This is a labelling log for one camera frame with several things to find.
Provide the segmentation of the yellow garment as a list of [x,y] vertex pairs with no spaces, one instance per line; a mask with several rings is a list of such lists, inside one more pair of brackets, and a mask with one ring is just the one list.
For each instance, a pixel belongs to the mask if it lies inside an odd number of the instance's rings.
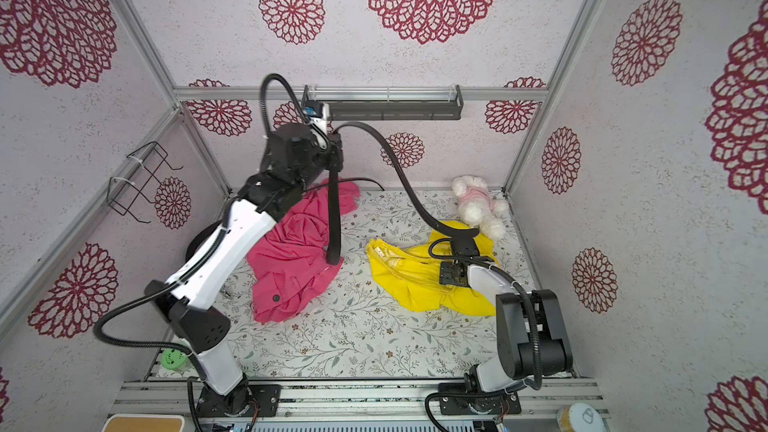
[[429,256],[428,248],[442,237],[433,231],[425,244],[408,249],[371,240],[366,253],[374,281],[411,312],[445,307],[468,316],[493,316],[494,305],[481,293],[439,283],[441,262]]

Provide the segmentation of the pink trousers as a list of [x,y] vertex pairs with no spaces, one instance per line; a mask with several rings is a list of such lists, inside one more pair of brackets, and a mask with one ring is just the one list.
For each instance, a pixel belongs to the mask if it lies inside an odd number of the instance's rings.
[[328,187],[323,183],[307,192],[246,256],[256,278],[256,322],[292,319],[328,289],[343,265],[327,261],[329,243]]

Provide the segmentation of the black leather belt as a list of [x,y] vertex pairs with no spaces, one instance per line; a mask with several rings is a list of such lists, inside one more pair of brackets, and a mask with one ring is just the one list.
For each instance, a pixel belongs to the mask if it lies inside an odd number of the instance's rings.
[[[380,191],[385,191],[385,188],[381,183],[378,181],[371,179],[371,178],[365,178],[365,177],[350,177],[350,178],[344,178],[340,179],[339,183],[348,183],[348,182],[366,182],[366,183],[372,183],[375,184]],[[193,257],[193,255],[197,252],[197,250],[201,247],[201,245],[208,239],[208,237],[216,231],[217,227],[219,226],[220,222],[216,221],[209,226],[205,227],[201,232],[199,232],[189,243],[187,246],[186,252],[185,252],[185,259],[189,260]]]

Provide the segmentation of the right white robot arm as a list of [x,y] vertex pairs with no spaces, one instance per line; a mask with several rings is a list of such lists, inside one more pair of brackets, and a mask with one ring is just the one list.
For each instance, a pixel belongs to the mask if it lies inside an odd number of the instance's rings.
[[528,291],[482,256],[474,239],[440,238],[428,247],[441,262],[439,283],[480,293],[495,308],[496,354],[465,375],[471,397],[538,390],[543,379],[573,368],[573,353],[557,295]]

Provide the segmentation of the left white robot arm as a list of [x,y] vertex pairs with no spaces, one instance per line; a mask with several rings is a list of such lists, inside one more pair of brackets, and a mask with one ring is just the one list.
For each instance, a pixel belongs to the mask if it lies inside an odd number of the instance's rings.
[[330,238],[328,263],[340,261],[341,225],[338,173],[343,164],[341,142],[321,119],[288,123],[272,132],[261,170],[249,177],[226,207],[222,219],[187,263],[166,281],[145,289],[183,344],[190,346],[204,384],[193,411],[231,417],[251,410],[249,380],[236,362],[226,336],[230,320],[214,302],[247,253],[303,198],[324,171],[330,173]]

